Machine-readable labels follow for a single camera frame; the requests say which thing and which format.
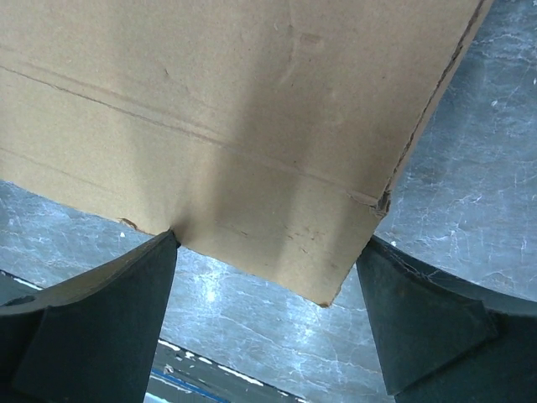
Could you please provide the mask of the brown cardboard box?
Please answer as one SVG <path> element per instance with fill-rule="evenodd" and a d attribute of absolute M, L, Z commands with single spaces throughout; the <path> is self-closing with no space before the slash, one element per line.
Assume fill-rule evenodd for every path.
<path fill-rule="evenodd" d="M 329 306 L 488 1 L 4 1 L 1 177 Z"/>

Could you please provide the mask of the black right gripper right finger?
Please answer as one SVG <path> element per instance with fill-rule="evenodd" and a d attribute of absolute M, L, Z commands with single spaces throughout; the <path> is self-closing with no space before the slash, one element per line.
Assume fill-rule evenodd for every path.
<path fill-rule="evenodd" d="M 534 402 L 536 304 L 473 284 L 372 237 L 357 273 L 397 402 Z"/>

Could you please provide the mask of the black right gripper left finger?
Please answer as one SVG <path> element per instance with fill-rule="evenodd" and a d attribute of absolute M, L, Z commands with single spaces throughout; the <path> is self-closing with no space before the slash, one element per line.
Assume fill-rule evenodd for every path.
<path fill-rule="evenodd" d="M 141 402 L 179 245 L 163 232 L 1 305 L 3 402 Z"/>

